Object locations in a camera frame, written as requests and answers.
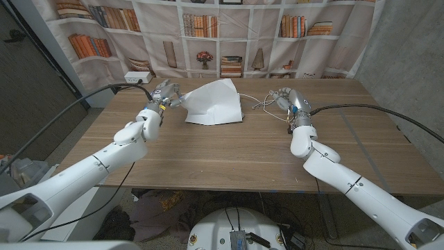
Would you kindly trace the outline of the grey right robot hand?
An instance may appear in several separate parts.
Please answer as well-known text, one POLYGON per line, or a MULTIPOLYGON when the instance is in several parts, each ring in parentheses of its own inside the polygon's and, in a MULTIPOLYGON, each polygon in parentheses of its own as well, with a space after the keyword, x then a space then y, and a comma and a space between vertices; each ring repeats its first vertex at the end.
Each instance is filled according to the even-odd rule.
POLYGON ((299 126, 311 126, 311 106, 301 92, 284 87, 277 92, 270 90, 269 94, 274 98, 277 105, 287 111, 289 126, 291 130, 299 126))

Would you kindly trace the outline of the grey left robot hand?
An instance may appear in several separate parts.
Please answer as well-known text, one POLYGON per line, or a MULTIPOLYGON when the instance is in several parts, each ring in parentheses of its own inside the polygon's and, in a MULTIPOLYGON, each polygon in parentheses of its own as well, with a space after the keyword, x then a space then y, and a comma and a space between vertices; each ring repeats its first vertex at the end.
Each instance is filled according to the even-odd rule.
POLYGON ((182 103, 182 94, 178 83, 171 83, 170 79, 162 81, 151 92, 152 100, 146 104, 149 110, 159 112, 160 106, 176 108, 182 103))

